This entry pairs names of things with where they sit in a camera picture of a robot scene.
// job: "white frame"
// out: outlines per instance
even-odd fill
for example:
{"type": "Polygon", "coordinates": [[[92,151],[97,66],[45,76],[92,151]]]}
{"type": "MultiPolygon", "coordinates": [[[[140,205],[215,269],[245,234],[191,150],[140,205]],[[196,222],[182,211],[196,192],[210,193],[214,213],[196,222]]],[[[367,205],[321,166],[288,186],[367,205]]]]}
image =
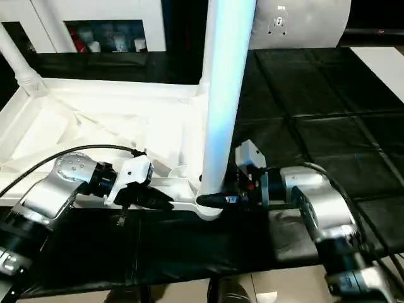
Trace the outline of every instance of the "white frame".
{"type": "MultiPolygon", "coordinates": [[[[117,98],[122,98],[124,92],[128,93],[128,100],[134,101],[140,94],[153,96],[157,93],[160,100],[172,102],[173,97],[181,98],[185,92],[189,96],[186,101],[187,104],[193,106],[194,112],[198,113],[198,121],[201,121],[197,125],[197,133],[189,134],[186,137],[192,142],[193,148],[185,157],[203,158],[203,167],[201,166],[202,163],[198,162],[196,166],[200,168],[194,169],[192,173],[194,176],[202,171],[202,182],[194,186],[193,178],[185,181],[189,183],[190,187],[199,190],[197,195],[217,193],[222,190],[229,159],[255,5],[256,0],[210,0],[203,74],[198,86],[63,79],[42,80],[21,56],[1,24],[0,51],[14,69],[16,79],[21,86],[15,96],[23,97],[22,90],[25,91],[28,98],[22,102],[26,104],[27,102],[32,104],[32,101],[38,97],[52,99],[57,98],[58,93],[62,95],[68,93],[71,96],[71,93],[74,92],[77,95],[73,100],[85,103],[86,98],[87,100],[92,98],[91,95],[85,97],[86,92],[102,93],[103,90],[108,93],[115,92],[117,98]],[[193,139],[195,136],[197,137],[196,146],[193,139]]],[[[19,100],[14,101],[13,104],[10,101],[0,112],[0,116],[4,119],[11,117],[9,112],[15,111],[17,102],[19,100]]],[[[8,125],[2,124],[0,126],[5,129],[2,131],[3,134],[10,130],[8,125]]],[[[165,182],[175,187],[179,181],[184,181],[184,178],[169,177],[165,182]]],[[[173,203],[174,209],[193,211],[204,220],[213,220],[221,213],[221,210],[198,205],[195,196],[191,199],[193,200],[176,200],[173,203]]]]}

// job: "floor tile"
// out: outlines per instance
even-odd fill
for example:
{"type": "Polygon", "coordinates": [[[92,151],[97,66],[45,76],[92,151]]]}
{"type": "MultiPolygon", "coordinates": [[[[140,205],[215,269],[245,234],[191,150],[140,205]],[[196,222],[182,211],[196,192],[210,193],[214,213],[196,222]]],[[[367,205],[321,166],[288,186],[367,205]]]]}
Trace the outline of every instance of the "floor tile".
{"type": "Polygon", "coordinates": [[[277,292],[276,303],[329,303],[332,302],[324,280],[322,266],[308,266],[285,270],[253,273],[258,303],[272,303],[270,293],[277,292]]]}

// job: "black table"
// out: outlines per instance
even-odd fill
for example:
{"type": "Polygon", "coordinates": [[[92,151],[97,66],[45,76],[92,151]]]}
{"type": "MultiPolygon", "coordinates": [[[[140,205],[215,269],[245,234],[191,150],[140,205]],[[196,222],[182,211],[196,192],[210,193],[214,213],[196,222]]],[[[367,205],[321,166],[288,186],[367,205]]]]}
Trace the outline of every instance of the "black table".
{"type": "MultiPolygon", "coordinates": [[[[201,54],[44,54],[43,77],[197,84],[201,54]]],[[[3,68],[2,102],[16,88],[3,68]]],[[[404,251],[404,104],[350,49],[258,50],[247,57],[233,146],[251,139],[267,164],[316,162],[404,251]]],[[[234,169],[234,152],[229,169],[234,169]]],[[[32,271],[24,296],[181,282],[316,264],[297,210],[225,213],[73,210],[32,271]]],[[[369,232],[376,247],[380,245],[369,232]]]]}

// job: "black cable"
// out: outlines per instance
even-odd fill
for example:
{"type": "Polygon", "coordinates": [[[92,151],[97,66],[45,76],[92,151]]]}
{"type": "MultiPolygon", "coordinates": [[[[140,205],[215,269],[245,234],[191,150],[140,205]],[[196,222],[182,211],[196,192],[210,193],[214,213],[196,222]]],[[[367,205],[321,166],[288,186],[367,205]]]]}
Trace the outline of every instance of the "black cable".
{"type": "Polygon", "coordinates": [[[366,243],[366,232],[365,228],[360,220],[360,216],[365,220],[365,222],[368,224],[368,226],[371,228],[372,232],[380,242],[380,244],[383,246],[384,251],[386,254],[390,257],[392,260],[394,266],[396,267],[398,274],[400,275],[401,279],[404,281],[404,269],[401,266],[400,262],[398,261],[397,257],[394,255],[394,253],[391,252],[390,248],[388,247],[387,242],[385,241],[383,235],[380,233],[380,231],[377,229],[375,224],[372,222],[372,220],[369,218],[369,216],[366,214],[366,212],[363,210],[363,208],[358,204],[354,203],[350,198],[347,192],[344,190],[344,188],[338,183],[334,177],[332,177],[327,171],[325,171],[322,167],[313,164],[313,163],[303,163],[302,166],[308,167],[310,169],[314,169],[315,171],[319,172],[320,174],[325,175],[328,180],[331,182],[331,184],[334,186],[334,188],[340,192],[340,194],[343,196],[344,200],[347,202],[348,207],[350,208],[352,212],[352,216],[357,221],[358,229],[359,229],[359,234],[361,236],[361,239],[364,241],[363,243],[366,243]]]}
{"type": "Polygon", "coordinates": [[[13,188],[16,184],[18,184],[21,180],[23,180],[27,175],[31,174],[34,170],[38,169],[39,167],[43,166],[43,164],[52,161],[53,159],[56,159],[59,156],[65,155],[67,153],[71,152],[77,152],[78,150],[89,150],[93,148],[109,148],[113,150],[124,150],[129,153],[132,153],[132,155],[137,155],[138,152],[134,148],[126,147],[126,146],[120,146],[120,145],[110,145],[110,144],[94,144],[94,145],[81,145],[73,148],[69,148],[67,150],[60,151],[59,153],[55,153],[54,155],[47,157],[46,159],[43,159],[41,162],[38,164],[35,164],[33,167],[28,169],[26,172],[24,172],[21,176],[16,178],[13,182],[8,184],[1,192],[0,192],[0,198],[4,196],[5,193],[7,193],[11,188],[13,188]]]}

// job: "black tile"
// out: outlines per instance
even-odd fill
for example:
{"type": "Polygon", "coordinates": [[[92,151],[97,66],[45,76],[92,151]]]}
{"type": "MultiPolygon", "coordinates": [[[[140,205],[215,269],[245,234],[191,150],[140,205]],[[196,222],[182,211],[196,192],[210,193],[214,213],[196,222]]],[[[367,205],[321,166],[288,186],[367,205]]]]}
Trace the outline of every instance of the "black tile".
{"type": "Polygon", "coordinates": [[[360,64],[350,48],[312,49],[313,58],[322,64],[360,64]]]}
{"type": "Polygon", "coordinates": [[[299,120],[296,128],[313,157],[375,150],[349,117],[299,120]]]}
{"type": "Polygon", "coordinates": [[[253,52],[249,52],[241,87],[237,120],[259,120],[283,117],[258,67],[253,52]]]}
{"type": "Polygon", "coordinates": [[[295,117],[345,113],[346,109],[317,67],[309,62],[277,62],[258,58],[278,104],[295,117]]]}
{"type": "Polygon", "coordinates": [[[404,152],[404,114],[364,116],[362,120],[385,152],[404,152]]]}
{"type": "MultiPolygon", "coordinates": [[[[404,196],[366,201],[360,205],[376,225],[389,248],[395,253],[404,251],[404,242],[402,241],[404,234],[404,196]]],[[[365,224],[365,229],[369,240],[376,245],[376,249],[382,250],[379,241],[367,224],[365,224]]]]}
{"type": "Polygon", "coordinates": [[[309,49],[261,49],[255,52],[266,64],[309,63],[313,59],[309,49]]]}
{"type": "Polygon", "coordinates": [[[404,177],[404,150],[402,151],[387,151],[388,158],[398,170],[399,174],[404,177]]]}
{"type": "Polygon", "coordinates": [[[366,66],[341,64],[321,71],[355,113],[404,110],[400,99],[366,66]]]}
{"type": "Polygon", "coordinates": [[[314,157],[352,198],[374,198],[403,193],[403,187],[376,152],[314,157]]]}

